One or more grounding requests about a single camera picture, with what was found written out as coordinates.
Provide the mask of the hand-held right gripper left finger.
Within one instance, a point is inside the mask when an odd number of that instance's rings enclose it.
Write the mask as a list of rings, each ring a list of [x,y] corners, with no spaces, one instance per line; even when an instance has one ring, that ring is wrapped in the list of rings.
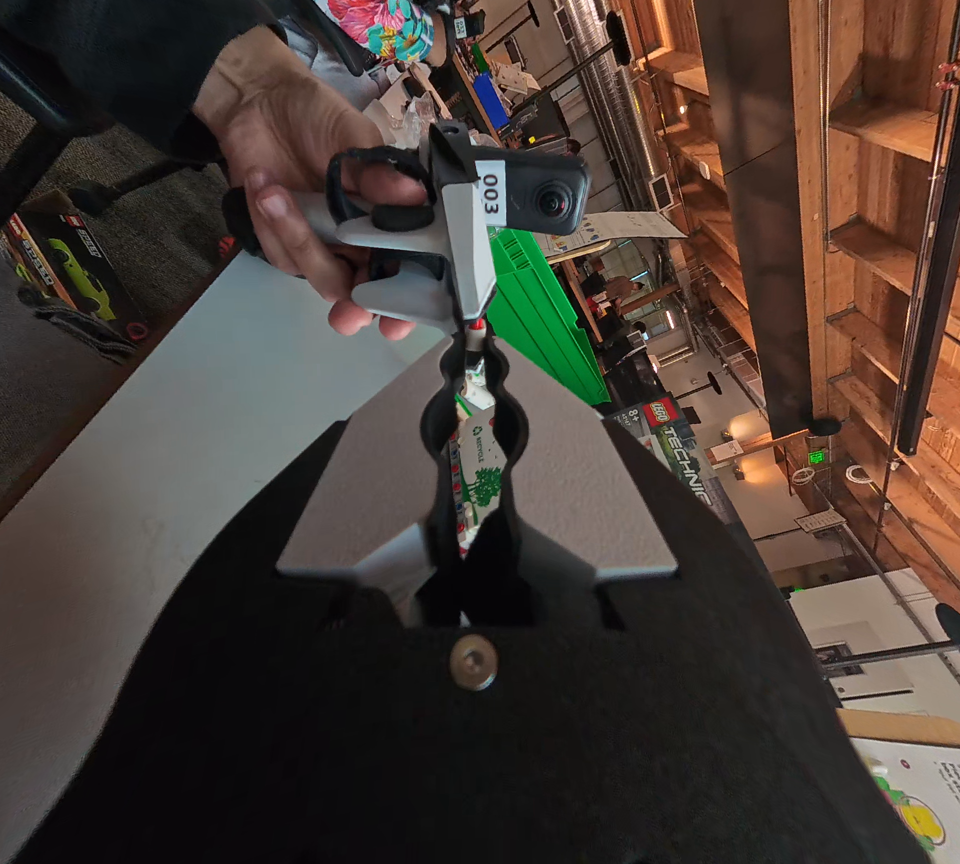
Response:
[[[429,531],[450,531],[450,438],[458,418],[441,362],[449,341],[358,408],[278,559],[279,574],[384,594],[406,626],[425,621],[418,592],[434,574]]]

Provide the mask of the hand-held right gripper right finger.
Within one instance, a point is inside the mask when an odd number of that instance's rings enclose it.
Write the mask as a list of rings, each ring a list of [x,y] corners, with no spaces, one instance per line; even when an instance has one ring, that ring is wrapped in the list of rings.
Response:
[[[603,418],[504,341],[486,343],[499,513],[530,582],[666,578],[678,563]]]

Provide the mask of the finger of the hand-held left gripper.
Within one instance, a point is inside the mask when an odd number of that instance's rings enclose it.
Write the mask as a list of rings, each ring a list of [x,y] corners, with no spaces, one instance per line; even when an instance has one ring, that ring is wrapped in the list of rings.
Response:
[[[476,186],[446,186],[446,224],[462,318],[474,322],[485,316],[497,290],[486,214]]]

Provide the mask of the lego set box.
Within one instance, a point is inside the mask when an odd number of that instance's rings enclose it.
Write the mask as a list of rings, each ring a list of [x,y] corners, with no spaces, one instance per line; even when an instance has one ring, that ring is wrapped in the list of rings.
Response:
[[[623,427],[649,450],[724,525],[742,532],[746,530],[728,492],[672,394],[664,393],[619,410],[607,408],[602,416]]]

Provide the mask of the white lego recycle container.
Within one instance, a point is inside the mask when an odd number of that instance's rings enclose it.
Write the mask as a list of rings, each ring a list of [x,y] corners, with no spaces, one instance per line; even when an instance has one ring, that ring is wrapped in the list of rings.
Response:
[[[448,443],[454,518],[460,554],[465,557],[481,524],[499,506],[506,456],[494,434],[495,399],[483,364],[468,370],[455,396],[458,426]]]

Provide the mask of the lego box with green car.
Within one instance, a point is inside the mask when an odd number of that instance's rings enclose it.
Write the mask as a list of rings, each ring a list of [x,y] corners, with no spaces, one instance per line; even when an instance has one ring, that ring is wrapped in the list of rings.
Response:
[[[11,216],[2,227],[2,256],[37,315],[66,318],[102,341],[136,346],[149,337],[105,248],[62,191],[31,199]]]

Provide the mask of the person's left hand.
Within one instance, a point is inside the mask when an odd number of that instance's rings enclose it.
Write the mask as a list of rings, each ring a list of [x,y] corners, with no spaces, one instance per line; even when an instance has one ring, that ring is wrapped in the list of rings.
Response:
[[[354,335],[369,326],[373,315],[352,300],[354,287],[368,278],[368,251],[327,247],[293,194],[323,190],[337,154],[381,145],[378,127],[267,26],[224,47],[192,111],[216,138],[231,185],[243,186],[270,264],[304,278],[330,304],[333,330]]]

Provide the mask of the green plastic bin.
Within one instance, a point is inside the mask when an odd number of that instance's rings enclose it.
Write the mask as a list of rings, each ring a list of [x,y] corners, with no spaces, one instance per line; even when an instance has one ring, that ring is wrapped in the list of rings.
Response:
[[[591,340],[536,236],[502,229],[489,240],[497,292],[486,318],[494,334],[585,403],[608,403]]]

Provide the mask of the printed paper sheet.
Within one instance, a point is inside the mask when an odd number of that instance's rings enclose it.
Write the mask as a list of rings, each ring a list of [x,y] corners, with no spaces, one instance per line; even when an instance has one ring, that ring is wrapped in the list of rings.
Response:
[[[656,211],[587,213],[570,235],[534,234],[547,260],[599,254],[612,243],[635,238],[683,239],[686,235]]]

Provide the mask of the blue plastic bin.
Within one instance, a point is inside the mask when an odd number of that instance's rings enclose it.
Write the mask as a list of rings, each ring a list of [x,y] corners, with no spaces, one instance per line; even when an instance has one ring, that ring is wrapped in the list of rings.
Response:
[[[504,107],[498,88],[491,76],[492,74],[489,71],[478,73],[473,79],[472,88],[488,123],[499,132],[509,124],[510,115]]]

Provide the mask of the black ceiling beam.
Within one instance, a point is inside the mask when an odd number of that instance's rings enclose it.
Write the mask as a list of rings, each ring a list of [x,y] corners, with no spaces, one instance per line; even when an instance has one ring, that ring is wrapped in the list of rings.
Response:
[[[788,0],[692,0],[775,438],[815,419]]]

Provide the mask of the cardboard box with printed sheet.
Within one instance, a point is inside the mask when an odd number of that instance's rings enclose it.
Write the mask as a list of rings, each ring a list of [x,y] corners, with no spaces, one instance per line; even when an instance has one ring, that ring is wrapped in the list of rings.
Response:
[[[850,742],[930,862],[959,861],[959,724],[843,709]]]

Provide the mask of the silver ventilation duct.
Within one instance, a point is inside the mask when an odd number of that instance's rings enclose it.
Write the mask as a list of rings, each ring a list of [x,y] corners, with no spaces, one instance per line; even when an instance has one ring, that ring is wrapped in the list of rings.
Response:
[[[630,200],[657,206],[655,188],[666,188],[669,167],[656,135],[656,107],[644,82],[628,24],[627,0],[556,0],[569,24],[570,54],[581,69],[582,90],[603,144]]]

